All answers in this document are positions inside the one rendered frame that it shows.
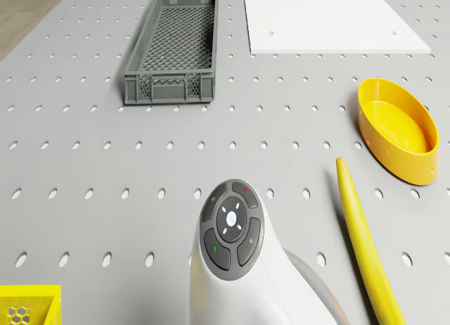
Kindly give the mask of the white board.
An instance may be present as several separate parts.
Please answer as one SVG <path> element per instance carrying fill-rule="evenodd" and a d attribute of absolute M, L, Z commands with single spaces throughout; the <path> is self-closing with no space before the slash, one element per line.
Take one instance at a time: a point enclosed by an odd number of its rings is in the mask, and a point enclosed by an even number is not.
<path fill-rule="evenodd" d="M 385 0 L 245 0 L 252 53 L 430 53 Z"/>

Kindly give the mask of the banana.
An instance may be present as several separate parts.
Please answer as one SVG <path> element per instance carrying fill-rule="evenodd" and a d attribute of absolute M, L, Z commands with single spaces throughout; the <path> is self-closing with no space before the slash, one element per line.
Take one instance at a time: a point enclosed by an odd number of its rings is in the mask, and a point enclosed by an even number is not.
<path fill-rule="evenodd" d="M 354 182 L 343 158 L 336 159 L 336 168 L 347 230 L 378 323 L 380 325 L 406 325 L 378 256 Z"/>

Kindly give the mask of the yellow basket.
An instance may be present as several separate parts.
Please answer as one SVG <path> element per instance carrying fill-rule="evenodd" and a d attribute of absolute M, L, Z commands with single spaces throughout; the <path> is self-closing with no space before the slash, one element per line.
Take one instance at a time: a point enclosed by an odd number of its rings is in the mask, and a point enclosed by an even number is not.
<path fill-rule="evenodd" d="M 0 325 L 62 325 L 61 287 L 0 286 Z"/>

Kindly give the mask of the dark grey basket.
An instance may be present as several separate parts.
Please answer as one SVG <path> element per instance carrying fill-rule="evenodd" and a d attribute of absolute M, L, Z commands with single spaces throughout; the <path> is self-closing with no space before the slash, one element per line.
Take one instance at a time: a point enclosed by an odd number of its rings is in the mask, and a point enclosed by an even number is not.
<path fill-rule="evenodd" d="M 218 0 L 154 0 L 124 71 L 124 104 L 214 99 Z"/>

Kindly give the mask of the yellow bowl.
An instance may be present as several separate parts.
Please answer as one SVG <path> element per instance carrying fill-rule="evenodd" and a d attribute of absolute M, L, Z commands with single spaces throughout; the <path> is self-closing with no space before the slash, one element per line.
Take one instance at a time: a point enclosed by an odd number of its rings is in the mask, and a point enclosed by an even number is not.
<path fill-rule="evenodd" d="M 358 124 L 375 158 L 393 175 L 425 186 L 439 171 L 439 134 L 425 106 L 387 79 L 365 79 L 358 89 Z"/>

